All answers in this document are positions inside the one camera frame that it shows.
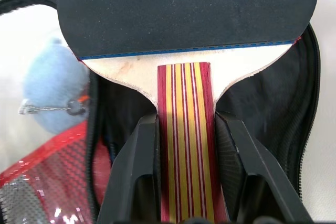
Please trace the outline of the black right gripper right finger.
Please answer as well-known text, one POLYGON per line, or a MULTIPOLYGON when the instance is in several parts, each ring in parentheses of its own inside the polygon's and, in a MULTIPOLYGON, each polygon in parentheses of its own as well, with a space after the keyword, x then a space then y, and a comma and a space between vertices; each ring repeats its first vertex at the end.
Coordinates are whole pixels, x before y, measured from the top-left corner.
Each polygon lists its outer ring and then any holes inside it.
POLYGON ((243 121, 215 114, 220 182, 234 223, 311 223, 277 159, 252 137, 243 121))

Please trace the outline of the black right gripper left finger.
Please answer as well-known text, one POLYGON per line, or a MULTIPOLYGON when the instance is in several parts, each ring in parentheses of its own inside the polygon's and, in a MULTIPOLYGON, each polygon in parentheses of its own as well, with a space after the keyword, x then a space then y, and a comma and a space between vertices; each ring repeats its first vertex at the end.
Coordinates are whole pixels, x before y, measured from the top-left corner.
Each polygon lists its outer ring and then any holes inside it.
POLYGON ((161 221, 160 131, 156 114, 139 119, 115 158, 98 223, 161 221))

